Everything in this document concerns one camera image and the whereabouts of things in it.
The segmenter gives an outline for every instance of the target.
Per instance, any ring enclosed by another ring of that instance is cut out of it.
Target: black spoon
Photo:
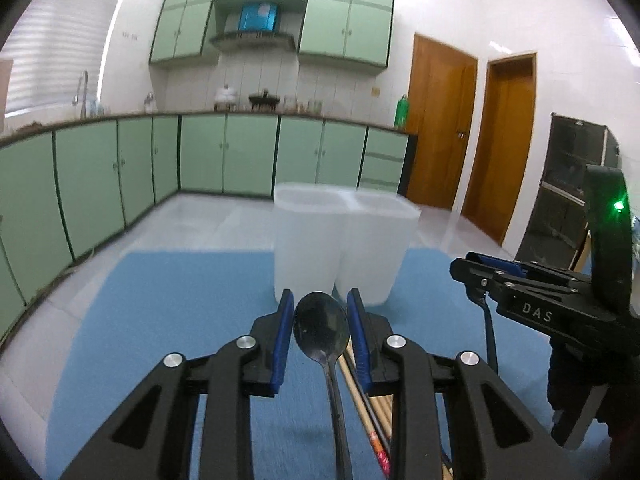
[[[293,333],[296,343],[305,355],[319,363],[324,370],[334,426],[337,479],[352,480],[344,412],[335,377],[335,362],[344,353],[349,342],[347,315],[340,303],[328,294],[312,292],[302,298],[296,307]]]

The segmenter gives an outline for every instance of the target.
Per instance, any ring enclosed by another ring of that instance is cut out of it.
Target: das logo
[[[542,320],[544,319],[544,321],[546,321],[547,323],[551,322],[551,312],[550,311],[546,311],[545,312],[545,317],[542,317],[542,313],[540,312],[540,307],[537,307],[535,310],[533,309],[533,307],[529,304],[529,303],[525,303],[524,306],[522,307],[522,313],[523,314],[529,314],[531,317],[537,317],[538,319]]]

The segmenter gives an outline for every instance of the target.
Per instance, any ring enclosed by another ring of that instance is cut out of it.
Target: spoon handle
[[[347,432],[344,428],[342,399],[340,398],[338,381],[335,377],[335,363],[328,363],[327,366],[323,368],[326,376],[326,387],[329,392],[331,422],[334,426],[335,468],[337,471],[337,480],[353,480],[349,444],[347,443]]]

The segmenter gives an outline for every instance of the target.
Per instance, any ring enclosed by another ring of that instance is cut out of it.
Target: metal bolt
[[[238,348],[243,350],[247,350],[248,348],[253,348],[255,346],[255,338],[250,335],[243,335],[236,340],[236,345]]]
[[[180,354],[167,354],[162,359],[162,364],[169,368],[175,368],[182,364],[182,356]]]
[[[393,334],[386,338],[386,344],[391,346],[391,348],[402,348],[406,345],[406,339],[401,335]]]
[[[474,352],[462,352],[462,354],[460,354],[460,360],[468,366],[474,366],[480,362],[478,354]]]

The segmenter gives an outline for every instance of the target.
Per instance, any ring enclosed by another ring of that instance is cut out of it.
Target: white blind
[[[0,51],[14,60],[6,111],[71,104],[83,70],[95,96],[118,0],[33,0]]]

